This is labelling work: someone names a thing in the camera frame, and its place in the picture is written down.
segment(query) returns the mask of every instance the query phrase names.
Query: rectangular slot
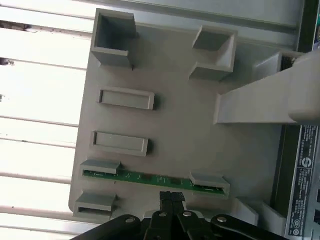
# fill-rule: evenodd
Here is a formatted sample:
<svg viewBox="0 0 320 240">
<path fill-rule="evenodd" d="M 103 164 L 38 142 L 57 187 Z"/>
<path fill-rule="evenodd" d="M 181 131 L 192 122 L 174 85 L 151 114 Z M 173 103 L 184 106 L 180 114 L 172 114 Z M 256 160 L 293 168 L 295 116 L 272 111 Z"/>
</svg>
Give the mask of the rectangular slot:
<svg viewBox="0 0 320 240">
<path fill-rule="evenodd" d="M 93 131 L 91 144 L 98 151 L 146 156 L 148 139 Z"/>
<path fill-rule="evenodd" d="M 320 203 L 320 189 L 318 189 L 318 193 L 316 195 L 316 201 Z"/>
<path fill-rule="evenodd" d="M 78 207 L 78 213 L 111 216 L 111 212 L 110 211 L 101 210 L 101 209 L 95 209 L 95 208 L 89 208 L 89 207 Z"/>
<path fill-rule="evenodd" d="M 200 186 L 194 185 L 188 178 L 169 177 L 164 175 L 149 174 L 143 172 L 129 171 L 125 169 L 119 169 L 116 174 L 108 172 L 92 171 L 84 169 L 82 175 L 92 178 L 101 178 L 113 181 L 130 182 L 137 184 L 146 184 L 174 189 L 189 190 L 193 192 L 215 194 L 219 196 L 227 197 L 227 193 L 223 187 L 217 186 Z"/>
<path fill-rule="evenodd" d="M 152 110 L 155 94 L 121 87 L 102 87 L 98 93 L 98 103 L 136 109 Z"/>
<path fill-rule="evenodd" d="M 320 210 L 317 210 L 317 209 L 315 210 L 313 221 L 320 225 Z"/>
</svg>

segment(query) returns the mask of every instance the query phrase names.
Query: green circuit board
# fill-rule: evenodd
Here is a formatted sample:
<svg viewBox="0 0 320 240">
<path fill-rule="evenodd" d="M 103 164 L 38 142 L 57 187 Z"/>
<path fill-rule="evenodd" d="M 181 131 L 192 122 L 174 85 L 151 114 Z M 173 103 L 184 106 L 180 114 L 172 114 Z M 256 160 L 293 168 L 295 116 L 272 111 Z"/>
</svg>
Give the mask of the green circuit board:
<svg viewBox="0 0 320 240">
<path fill-rule="evenodd" d="M 84 170 L 83 176 L 102 178 L 114 181 L 124 181 L 137 184 L 147 184 L 152 186 L 168 187 L 174 189 L 190 190 L 193 192 L 204 192 L 218 195 L 225 195 L 221 187 L 194 185 L 188 178 L 177 178 L 163 175 L 147 174 L 120 169 L 116 174 Z"/>
</svg>

